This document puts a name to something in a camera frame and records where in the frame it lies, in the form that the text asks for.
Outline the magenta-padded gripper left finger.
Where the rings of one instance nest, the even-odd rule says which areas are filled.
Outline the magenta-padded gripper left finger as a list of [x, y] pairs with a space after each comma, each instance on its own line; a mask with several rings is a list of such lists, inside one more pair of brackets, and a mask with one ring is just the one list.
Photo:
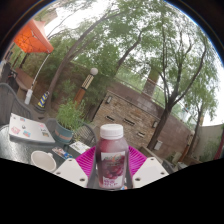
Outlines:
[[98, 180], [95, 148], [88, 149], [77, 158], [66, 159], [54, 174], [78, 186], [93, 188]]

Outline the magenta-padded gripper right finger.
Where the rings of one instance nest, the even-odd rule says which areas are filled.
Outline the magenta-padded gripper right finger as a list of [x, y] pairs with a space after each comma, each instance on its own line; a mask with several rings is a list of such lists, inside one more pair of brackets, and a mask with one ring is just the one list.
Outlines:
[[130, 189], [141, 188], [169, 175], [155, 157], [146, 157], [129, 147], [127, 185]]

